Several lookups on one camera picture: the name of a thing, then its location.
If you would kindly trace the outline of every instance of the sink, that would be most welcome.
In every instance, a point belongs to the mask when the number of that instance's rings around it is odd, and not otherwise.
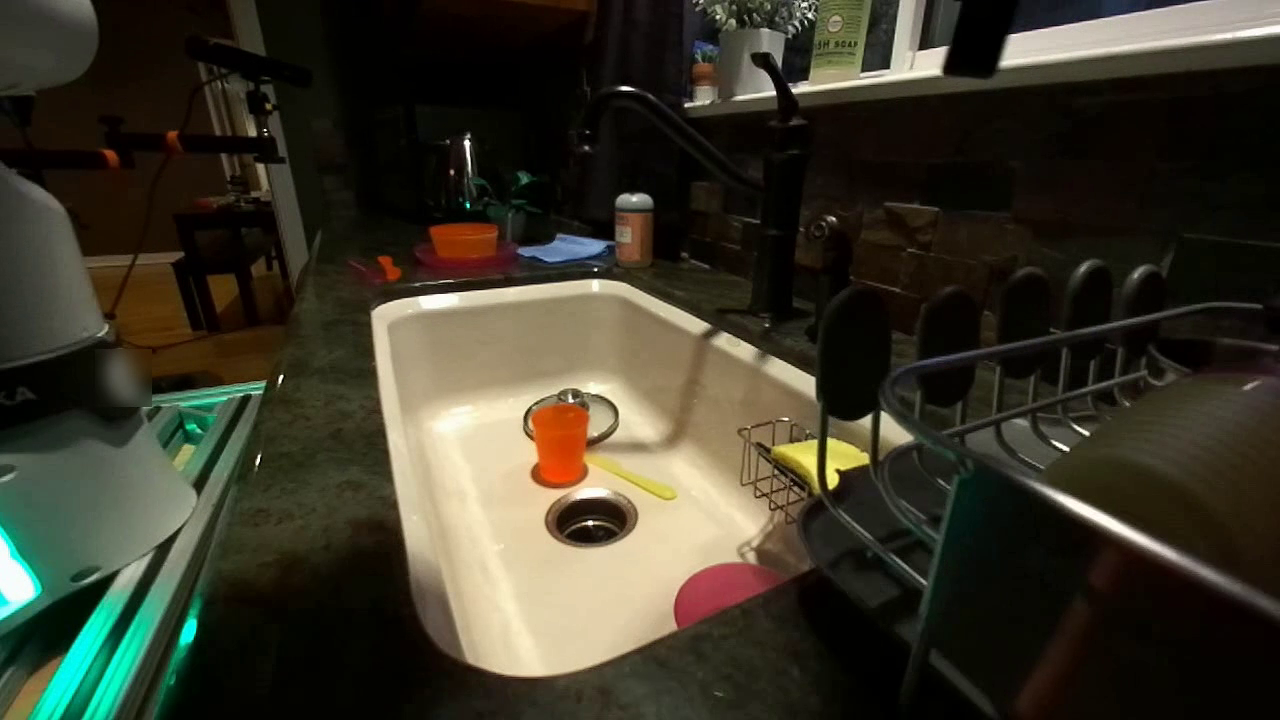
[[[679,584],[745,561],[774,511],[741,485],[738,428],[814,418],[814,377],[619,281],[409,295],[371,313],[376,387],[431,643],[495,676],[563,676],[677,634]],[[594,467],[588,506],[626,498],[632,532],[570,544],[547,519],[525,408],[583,387],[619,408],[596,451],[667,480],[657,500]]]

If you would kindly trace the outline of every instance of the sink drain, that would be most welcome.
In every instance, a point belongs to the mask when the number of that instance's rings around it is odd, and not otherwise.
[[[577,488],[547,509],[547,532],[573,549],[606,549],[638,529],[638,506],[618,488]]]

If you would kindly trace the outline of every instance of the orange mug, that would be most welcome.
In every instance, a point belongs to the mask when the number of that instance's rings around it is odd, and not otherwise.
[[[531,418],[538,467],[531,480],[570,488],[588,475],[588,403],[553,400]]]

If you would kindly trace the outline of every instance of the countertop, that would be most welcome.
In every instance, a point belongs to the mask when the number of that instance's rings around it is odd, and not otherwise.
[[[404,582],[370,338],[376,295],[348,267],[404,256],[413,238],[360,219],[315,248],[257,461],[195,589],[199,637],[168,718],[893,718],[909,648],[822,574],[557,680],[501,680],[439,657]],[[749,293],[707,267],[632,281],[677,303]]]

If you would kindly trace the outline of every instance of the shelf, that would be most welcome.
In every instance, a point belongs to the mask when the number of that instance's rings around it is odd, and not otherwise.
[[[1009,35],[994,81],[944,78],[944,47],[915,51],[909,67],[865,73],[838,86],[796,86],[800,108],[841,108],[877,102],[922,102],[1003,89],[1057,89],[1145,78],[1192,78],[1280,64],[1280,10],[1204,0],[1190,10],[1140,14],[1124,20],[1065,25]],[[774,91],[684,104],[688,115],[774,111]]]

